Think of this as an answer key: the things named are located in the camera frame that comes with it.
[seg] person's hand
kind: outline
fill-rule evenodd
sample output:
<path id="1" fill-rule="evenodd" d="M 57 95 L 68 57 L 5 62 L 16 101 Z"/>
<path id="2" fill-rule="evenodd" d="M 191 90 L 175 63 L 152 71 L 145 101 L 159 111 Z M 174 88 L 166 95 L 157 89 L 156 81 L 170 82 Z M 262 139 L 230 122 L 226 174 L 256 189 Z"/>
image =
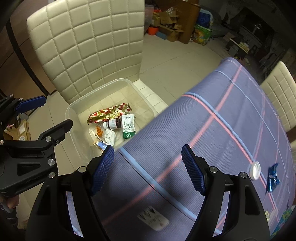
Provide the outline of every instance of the person's hand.
<path id="1" fill-rule="evenodd" d="M 17 195 L 15 197 L 11 197 L 11 198 L 7 199 L 7 206 L 10 209 L 13 209 L 13 208 L 16 208 L 16 206 L 19 204 L 19 202 L 20 202 L 20 196 Z"/>

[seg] orange bucket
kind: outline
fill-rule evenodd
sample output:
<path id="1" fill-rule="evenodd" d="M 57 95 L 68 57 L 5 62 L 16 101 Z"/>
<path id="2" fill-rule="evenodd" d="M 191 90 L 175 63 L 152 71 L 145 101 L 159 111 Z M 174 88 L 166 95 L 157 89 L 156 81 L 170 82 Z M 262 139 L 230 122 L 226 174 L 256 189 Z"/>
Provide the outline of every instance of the orange bucket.
<path id="1" fill-rule="evenodd" d="M 148 28 L 148 34 L 149 35 L 156 35 L 156 33 L 159 31 L 159 27 L 149 27 Z"/>

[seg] quilted chair back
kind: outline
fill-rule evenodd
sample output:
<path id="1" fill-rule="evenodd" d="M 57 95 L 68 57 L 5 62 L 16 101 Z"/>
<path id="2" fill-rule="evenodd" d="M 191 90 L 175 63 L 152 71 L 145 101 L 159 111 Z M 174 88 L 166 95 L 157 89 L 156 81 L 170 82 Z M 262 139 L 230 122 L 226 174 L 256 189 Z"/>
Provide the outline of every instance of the quilted chair back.
<path id="1" fill-rule="evenodd" d="M 279 61 L 261 84 L 278 112 L 286 132 L 296 126 L 296 83 L 289 70 Z"/>
<path id="2" fill-rule="evenodd" d="M 139 79 L 144 0 L 58 0 L 27 26 L 44 71 L 69 104 L 114 79 Z"/>

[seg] red and gold wrapper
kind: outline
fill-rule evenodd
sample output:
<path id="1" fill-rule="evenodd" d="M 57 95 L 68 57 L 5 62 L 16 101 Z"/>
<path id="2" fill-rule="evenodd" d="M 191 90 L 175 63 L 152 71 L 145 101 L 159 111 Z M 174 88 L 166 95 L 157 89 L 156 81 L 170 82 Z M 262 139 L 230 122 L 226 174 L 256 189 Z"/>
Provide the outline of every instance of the red and gold wrapper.
<path id="1" fill-rule="evenodd" d="M 109 119 L 115 119 L 121 115 L 128 114 L 128 112 L 131 110 L 132 109 L 129 106 L 129 104 L 122 103 L 122 104 L 110 107 L 108 109 L 99 110 L 92 113 L 89 116 L 87 123 L 88 124 L 99 123 L 99 122 L 107 121 Z"/>

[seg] green plastic bag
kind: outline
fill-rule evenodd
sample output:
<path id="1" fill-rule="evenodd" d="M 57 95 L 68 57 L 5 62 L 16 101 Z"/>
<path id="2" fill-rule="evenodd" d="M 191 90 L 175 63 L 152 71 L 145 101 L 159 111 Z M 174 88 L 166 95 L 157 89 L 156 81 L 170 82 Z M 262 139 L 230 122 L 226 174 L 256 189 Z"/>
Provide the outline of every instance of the green plastic bag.
<path id="1" fill-rule="evenodd" d="M 194 42 L 206 45 L 206 43 L 209 41 L 210 37 L 212 36 L 212 30 L 209 28 L 205 28 L 203 26 L 200 26 L 198 24 L 194 27 Z"/>

